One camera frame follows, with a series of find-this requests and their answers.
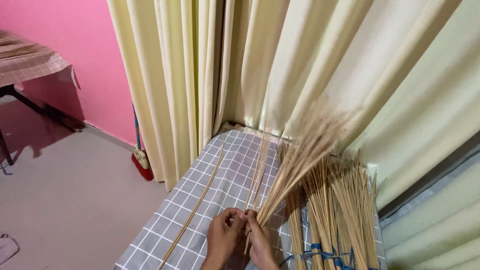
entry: broom handle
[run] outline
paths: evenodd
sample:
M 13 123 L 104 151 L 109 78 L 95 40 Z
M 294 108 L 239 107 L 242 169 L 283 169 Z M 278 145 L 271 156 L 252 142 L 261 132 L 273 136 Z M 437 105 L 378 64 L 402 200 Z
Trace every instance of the broom handle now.
M 133 116 L 135 117 L 135 132 L 137 133 L 137 148 L 138 150 L 142 150 L 140 148 L 140 132 L 138 131 L 138 120 L 137 120 L 137 114 L 135 113 L 135 106 L 132 103 L 133 107 Z

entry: wall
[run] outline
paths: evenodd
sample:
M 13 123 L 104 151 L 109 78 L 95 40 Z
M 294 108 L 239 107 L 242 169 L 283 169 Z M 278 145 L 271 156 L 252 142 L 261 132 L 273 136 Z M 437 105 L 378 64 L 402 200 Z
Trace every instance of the wall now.
M 1 0 L 0 29 L 46 45 L 74 67 L 23 83 L 35 98 L 125 142 L 135 142 L 132 98 L 107 2 Z

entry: human hand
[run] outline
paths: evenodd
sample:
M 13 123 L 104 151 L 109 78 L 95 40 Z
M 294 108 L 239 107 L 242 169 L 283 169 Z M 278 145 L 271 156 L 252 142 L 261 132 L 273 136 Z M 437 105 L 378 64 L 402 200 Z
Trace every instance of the human hand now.
M 245 235 L 251 232 L 252 246 L 250 247 L 250 258 L 259 270 L 279 270 L 275 263 L 270 245 L 268 228 L 260 228 L 257 222 L 257 213 L 247 210 L 247 229 Z
M 244 218 L 245 213 L 238 208 L 227 208 L 213 218 L 207 233 L 207 256 L 201 270 L 217 270 L 227 262 L 245 225 Z

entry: checkered tablecloth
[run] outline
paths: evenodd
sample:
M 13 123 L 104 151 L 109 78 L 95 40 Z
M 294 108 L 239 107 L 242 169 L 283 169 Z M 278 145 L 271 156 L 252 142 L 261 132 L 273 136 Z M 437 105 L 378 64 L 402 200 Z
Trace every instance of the checkered tablecloth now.
M 114 266 L 114 270 L 157 270 L 161 259 L 170 247 L 178 232 L 185 224 L 192 209 L 203 193 L 220 155 L 222 140 L 225 138 L 224 158 L 206 196 L 195 213 L 190 225 L 179 243 L 167 259 L 165 270 L 199 269 L 206 255 L 206 234 L 212 218 L 225 208 L 245 208 L 248 192 L 255 169 L 261 138 L 244 130 L 228 130 L 215 136 L 177 183 L 169 196 L 134 241 L 128 246 Z M 270 141 L 264 180 L 259 191 L 260 201 L 266 195 L 278 170 L 276 160 L 276 140 Z M 249 208 L 253 207 L 253 197 Z M 285 205 L 279 207 L 269 222 L 270 243 L 274 246 L 276 260 L 280 263 L 292 254 L 290 228 L 285 215 Z M 306 207 L 302 211 L 303 237 L 305 250 L 310 250 L 310 231 Z M 380 230 L 377 228 L 379 259 L 385 270 L 384 250 Z M 284 268 L 292 269 L 288 261 Z M 255 266 L 241 254 L 234 254 L 226 269 L 255 269 Z
M 0 30 L 0 52 L 31 44 L 34 43 Z M 0 87 L 53 74 L 69 65 L 58 53 L 47 47 L 25 56 L 0 59 Z

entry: floor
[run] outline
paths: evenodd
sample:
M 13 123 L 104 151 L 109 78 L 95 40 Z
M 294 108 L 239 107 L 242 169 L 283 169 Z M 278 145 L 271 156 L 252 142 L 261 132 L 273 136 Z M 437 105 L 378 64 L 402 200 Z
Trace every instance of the floor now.
M 15 164 L 0 154 L 0 232 L 20 252 L 0 270 L 110 270 L 167 196 L 131 152 L 91 132 L 69 133 L 18 101 L 0 104 Z

